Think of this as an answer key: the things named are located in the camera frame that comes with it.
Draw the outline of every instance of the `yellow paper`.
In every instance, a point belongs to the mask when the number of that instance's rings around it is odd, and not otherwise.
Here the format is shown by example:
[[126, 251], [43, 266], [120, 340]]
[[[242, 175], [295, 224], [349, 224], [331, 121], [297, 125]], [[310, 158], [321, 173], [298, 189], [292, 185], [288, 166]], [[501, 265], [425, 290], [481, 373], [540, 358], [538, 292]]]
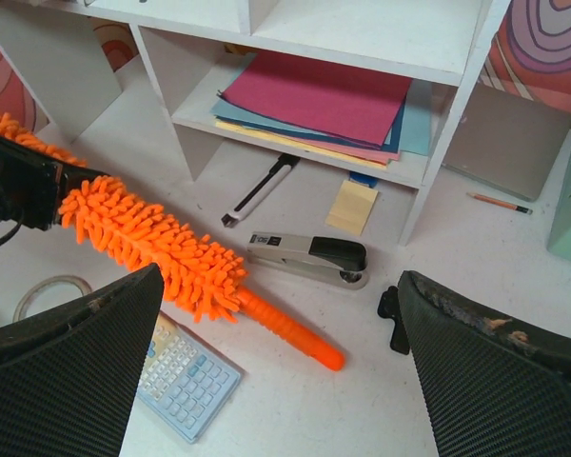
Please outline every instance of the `yellow paper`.
[[273, 143], [278, 143], [280, 145], [290, 146], [296, 149], [308, 150], [310, 152], [317, 152], [318, 154], [327, 155], [328, 157], [333, 157], [335, 159], [346, 160], [353, 164], [363, 165], [365, 167], [372, 167], [374, 169], [386, 169], [387, 165], [377, 164], [376, 162], [371, 162], [369, 160], [360, 159], [358, 157], [353, 157], [351, 155], [341, 154], [330, 149], [319, 148], [317, 146], [307, 145], [305, 143], [299, 143], [298, 141], [290, 140], [282, 135], [276, 133], [271, 133], [263, 130], [247, 129], [236, 124], [230, 124], [229, 122], [216, 120], [216, 127], [220, 129], [236, 131], [243, 135], [251, 136], [252, 138], [259, 138], [261, 140], [272, 141]]
[[375, 189], [344, 181], [325, 223], [361, 235], [378, 193]]

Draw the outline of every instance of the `pencil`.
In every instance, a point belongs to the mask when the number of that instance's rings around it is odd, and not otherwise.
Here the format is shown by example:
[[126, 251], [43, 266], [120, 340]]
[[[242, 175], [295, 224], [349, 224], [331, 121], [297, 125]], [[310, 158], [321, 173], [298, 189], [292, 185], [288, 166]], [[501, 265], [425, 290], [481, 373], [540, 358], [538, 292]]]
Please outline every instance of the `pencil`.
[[496, 198], [487, 197], [486, 195], [480, 195], [479, 193], [471, 193], [471, 192], [468, 192], [467, 195], [469, 195], [472, 198], [475, 198], [476, 200], [480, 200], [481, 202], [492, 203], [493, 205], [497, 205], [498, 207], [513, 209], [518, 212], [525, 212], [526, 214], [533, 214], [533, 209], [519, 207], [518, 205], [514, 205], [513, 203], [507, 203], [504, 202], [503, 200], [497, 200]]

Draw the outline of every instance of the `calculator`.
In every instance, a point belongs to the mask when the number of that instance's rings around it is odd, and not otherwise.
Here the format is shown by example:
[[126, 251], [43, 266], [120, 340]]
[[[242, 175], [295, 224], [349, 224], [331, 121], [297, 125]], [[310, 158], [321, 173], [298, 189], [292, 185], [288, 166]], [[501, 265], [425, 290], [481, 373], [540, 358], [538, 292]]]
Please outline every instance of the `calculator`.
[[187, 328], [160, 313], [137, 396], [189, 443], [206, 430], [242, 372]]

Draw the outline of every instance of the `blue paper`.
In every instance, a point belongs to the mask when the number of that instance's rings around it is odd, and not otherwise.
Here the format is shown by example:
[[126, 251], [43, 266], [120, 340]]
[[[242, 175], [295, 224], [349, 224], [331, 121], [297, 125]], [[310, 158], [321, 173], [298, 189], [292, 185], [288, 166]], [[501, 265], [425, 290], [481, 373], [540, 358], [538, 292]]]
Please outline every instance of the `blue paper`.
[[413, 79], [406, 95], [400, 150], [429, 154], [431, 131], [431, 83]]

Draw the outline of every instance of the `pink paper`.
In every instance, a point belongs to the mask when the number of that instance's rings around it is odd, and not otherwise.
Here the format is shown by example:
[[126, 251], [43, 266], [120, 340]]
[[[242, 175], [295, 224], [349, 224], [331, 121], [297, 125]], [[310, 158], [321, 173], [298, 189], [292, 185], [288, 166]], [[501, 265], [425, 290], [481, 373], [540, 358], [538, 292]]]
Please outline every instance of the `pink paper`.
[[298, 143], [303, 143], [304, 145], [316, 146], [318, 148], [333, 150], [334, 152], [339, 152], [341, 154], [350, 155], [357, 157], [359, 159], [368, 160], [370, 162], [376, 162], [378, 164], [387, 165], [390, 160], [399, 160], [399, 152], [385, 152], [377, 151], [371, 149], [354, 148], [352, 146], [345, 145], [335, 145], [334, 143], [327, 143], [321, 140], [307, 140], [304, 138], [297, 138], [295, 136], [281, 135], [289, 140], [296, 141]]
[[222, 97], [281, 122], [379, 149], [410, 82], [405, 76], [261, 50]]

